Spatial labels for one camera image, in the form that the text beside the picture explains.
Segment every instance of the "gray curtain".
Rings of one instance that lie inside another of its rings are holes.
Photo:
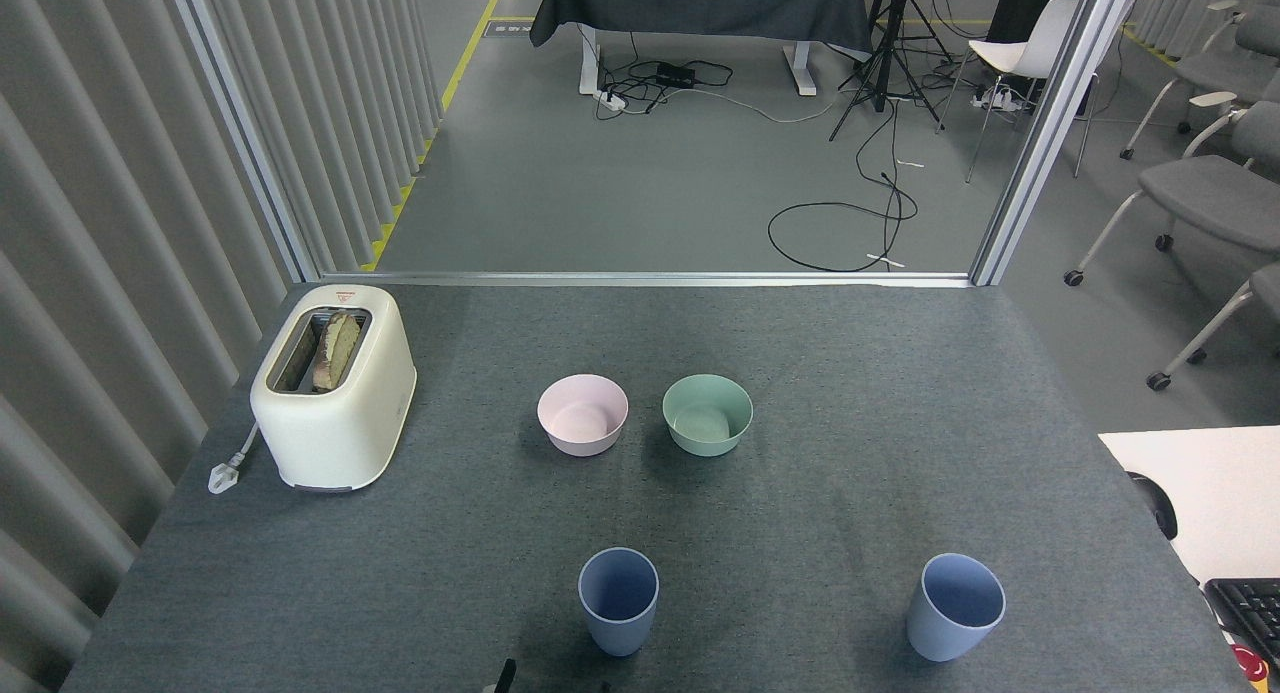
[[[1199,51],[1204,40],[1226,20],[1226,13],[1206,6],[1221,0],[1139,0],[1134,10],[1134,35],[1170,58]],[[1238,0],[1233,10],[1249,10],[1254,0]]]
[[[439,126],[417,0],[205,4],[298,245],[324,272],[370,264]]]
[[[189,0],[0,0],[3,692],[58,688],[291,256],[367,263],[438,123],[416,0],[207,1],[214,41]]]

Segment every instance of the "keyboard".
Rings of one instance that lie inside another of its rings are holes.
[[[1229,633],[1280,671],[1280,578],[1215,578],[1204,594]]]

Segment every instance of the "cup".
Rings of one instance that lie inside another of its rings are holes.
[[[959,658],[1005,617],[996,574],[960,553],[929,558],[906,614],[906,638],[933,662]]]
[[[605,548],[577,574],[586,629],[602,651],[626,657],[640,649],[658,610],[658,569],[631,548]]]
[[[733,450],[751,425],[751,397],[721,375],[681,378],[662,397],[662,416],[672,439],[695,456],[719,456]]]
[[[552,383],[538,400],[538,423],[571,456],[603,453],[627,420],[627,395],[617,383],[582,373]]]

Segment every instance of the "bowl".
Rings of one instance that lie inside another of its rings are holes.
[[[561,451],[577,457],[609,450],[627,420],[627,395],[602,375],[561,378],[538,400],[538,423]]]
[[[722,375],[681,378],[662,397],[662,416],[672,439],[695,456],[732,451],[751,425],[751,397]]]

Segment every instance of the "cream toaster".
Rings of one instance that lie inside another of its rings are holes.
[[[387,470],[416,383],[390,293],[321,286],[280,327],[250,406],[284,483],[353,491]]]

